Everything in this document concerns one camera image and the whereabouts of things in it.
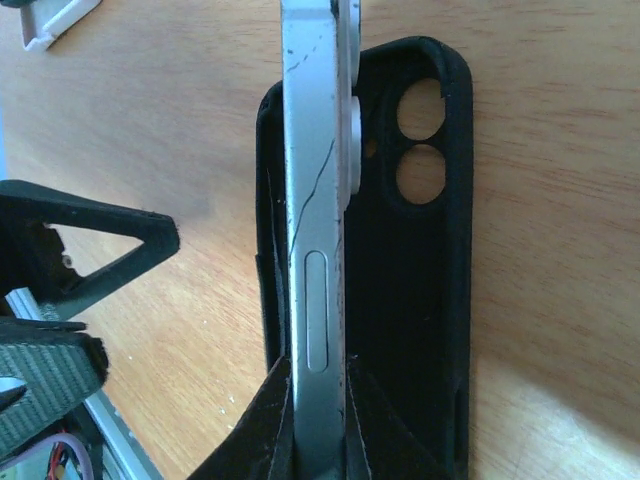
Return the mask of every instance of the wooden surface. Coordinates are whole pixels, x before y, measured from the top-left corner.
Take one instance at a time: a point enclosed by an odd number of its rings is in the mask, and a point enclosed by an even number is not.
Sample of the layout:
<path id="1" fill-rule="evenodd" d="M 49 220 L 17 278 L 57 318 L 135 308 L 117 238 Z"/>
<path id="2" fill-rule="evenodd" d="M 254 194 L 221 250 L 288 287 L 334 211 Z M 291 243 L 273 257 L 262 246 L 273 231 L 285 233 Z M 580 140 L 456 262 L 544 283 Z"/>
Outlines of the wooden surface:
<path id="1" fill-rule="evenodd" d="M 10 175 L 180 225 L 176 257 L 82 315 L 169 479 L 265 375 L 254 121 L 280 75 L 278 15 L 271 0 L 105 0 L 34 55 L 0 12 Z M 364 47 L 428 34 L 474 74 L 474 478 L 640 478 L 638 25 L 631 0 L 364 2 Z M 81 268 L 126 246 L 80 238 Z"/>

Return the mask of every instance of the red wire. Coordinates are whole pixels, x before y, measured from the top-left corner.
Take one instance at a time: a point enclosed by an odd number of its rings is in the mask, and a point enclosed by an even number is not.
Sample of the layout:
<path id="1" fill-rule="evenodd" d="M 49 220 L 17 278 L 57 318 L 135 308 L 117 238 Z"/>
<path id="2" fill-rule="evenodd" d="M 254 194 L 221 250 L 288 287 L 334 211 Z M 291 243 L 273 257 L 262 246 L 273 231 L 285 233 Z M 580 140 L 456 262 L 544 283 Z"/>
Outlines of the red wire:
<path id="1" fill-rule="evenodd" d="M 58 445 L 56 445 L 55 450 L 53 452 L 53 457 L 51 459 L 51 464 L 49 465 L 49 478 L 50 480 L 57 480 L 56 479 L 56 467 L 58 466 L 58 463 L 60 462 L 60 456 L 62 455 L 62 444 L 59 443 Z"/>

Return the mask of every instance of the white plastic piece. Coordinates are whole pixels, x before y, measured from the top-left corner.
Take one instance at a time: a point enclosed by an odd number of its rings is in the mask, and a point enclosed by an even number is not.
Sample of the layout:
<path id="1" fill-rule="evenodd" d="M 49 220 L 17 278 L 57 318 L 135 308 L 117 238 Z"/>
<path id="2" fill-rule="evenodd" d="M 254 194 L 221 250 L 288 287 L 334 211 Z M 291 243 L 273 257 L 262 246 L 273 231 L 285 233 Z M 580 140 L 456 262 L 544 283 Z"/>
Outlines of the white plastic piece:
<path id="1" fill-rule="evenodd" d="M 102 0 L 36 0 L 20 8 L 22 41 L 29 52 L 44 52 L 64 31 Z"/>

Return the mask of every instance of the black silicone case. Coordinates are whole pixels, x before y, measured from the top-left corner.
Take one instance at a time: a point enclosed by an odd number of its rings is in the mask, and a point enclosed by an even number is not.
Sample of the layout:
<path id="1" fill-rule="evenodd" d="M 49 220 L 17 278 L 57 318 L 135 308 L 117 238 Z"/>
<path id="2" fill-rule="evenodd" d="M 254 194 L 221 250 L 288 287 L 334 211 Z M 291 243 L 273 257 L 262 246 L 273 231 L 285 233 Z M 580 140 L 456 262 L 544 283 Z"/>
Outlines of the black silicone case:
<path id="1" fill-rule="evenodd" d="M 445 120 L 435 135 L 400 131 L 404 92 L 440 82 Z M 473 193 L 472 81 L 451 48 L 411 37 L 362 53 L 355 94 L 363 143 L 359 193 L 345 214 L 347 353 L 358 356 L 406 427 L 455 479 L 468 476 L 470 270 Z M 257 120 L 257 263 L 267 364 L 288 354 L 286 217 L 281 84 Z M 396 183 L 403 155 L 427 144 L 445 159 L 446 184 L 426 205 Z"/>

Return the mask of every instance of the wood grain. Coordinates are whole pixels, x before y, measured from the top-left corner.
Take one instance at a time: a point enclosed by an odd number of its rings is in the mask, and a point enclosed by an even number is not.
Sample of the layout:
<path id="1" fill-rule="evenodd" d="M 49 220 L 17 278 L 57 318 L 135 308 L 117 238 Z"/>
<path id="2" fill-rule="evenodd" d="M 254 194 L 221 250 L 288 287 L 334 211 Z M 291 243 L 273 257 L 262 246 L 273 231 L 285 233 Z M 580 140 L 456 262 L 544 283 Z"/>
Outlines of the wood grain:
<path id="1" fill-rule="evenodd" d="M 278 8 L 106 0 L 40 56 L 0 13 L 10 175 L 180 225 L 176 257 L 82 315 L 168 479 L 265 375 L 254 122 Z M 427 34 L 474 74 L 474 478 L 640 478 L 639 24 L 628 0 L 363 5 L 365 47 Z M 126 247 L 68 237 L 83 268 Z"/>

